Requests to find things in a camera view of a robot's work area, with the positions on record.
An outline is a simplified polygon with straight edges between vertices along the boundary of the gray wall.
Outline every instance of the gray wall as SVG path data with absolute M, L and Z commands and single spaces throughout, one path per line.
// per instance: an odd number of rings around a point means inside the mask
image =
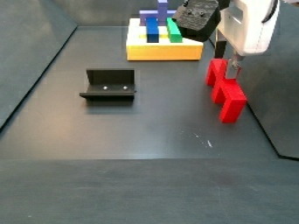
M 129 25 L 141 9 L 155 10 L 157 0 L 54 0 L 79 25 Z M 177 10 L 183 0 L 169 0 L 169 9 Z
M 239 77 L 281 155 L 299 158 L 299 8 L 282 2 L 270 50 L 247 57 Z
M 0 128 L 75 28 L 53 1 L 0 0 Z

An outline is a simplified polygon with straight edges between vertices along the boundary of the blue block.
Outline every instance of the blue block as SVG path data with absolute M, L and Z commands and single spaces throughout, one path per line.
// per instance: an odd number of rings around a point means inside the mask
M 159 43 L 159 29 L 157 17 L 149 17 L 145 20 L 146 23 L 146 37 L 147 43 Z

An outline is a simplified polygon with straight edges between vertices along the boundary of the red block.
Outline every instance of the red block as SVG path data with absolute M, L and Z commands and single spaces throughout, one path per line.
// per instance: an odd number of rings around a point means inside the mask
M 219 119 L 223 123 L 234 123 L 247 105 L 247 97 L 237 79 L 226 79 L 227 64 L 229 62 L 225 59 L 211 60 L 206 83 L 209 86 L 214 86 L 211 92 L 213 101 L 223 103 Z

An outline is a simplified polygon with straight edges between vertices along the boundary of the green block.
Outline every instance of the green block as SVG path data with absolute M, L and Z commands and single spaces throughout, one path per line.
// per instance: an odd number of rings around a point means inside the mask
M 177 26 L 177 23 L 173 21 L 170 17 L 167 18 L 166 22 L 167 22 L 169 39 L 171 40 L 171 43 L 182 43 L 183 35 Z

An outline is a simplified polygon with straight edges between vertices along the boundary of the gray table surface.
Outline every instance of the gray table surface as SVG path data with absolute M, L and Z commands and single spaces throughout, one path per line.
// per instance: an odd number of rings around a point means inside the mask
M 249 108 L 219 120 L 201 61 L 129 62 L 127 28 L 81 27 L 0 134 L 0 158 L 273 158 Z M 134 68 L 133 106 L 87 104 L 87 68 Z
M 299 164 L 249 108 L 221 123 L 210 44 L 202 61 L 127 62 L 126 35 L 78 29 L 0 134 L 0 223 L 297 224 Z M 131 107 L 79 97 L 93 67 L 137 70 Z

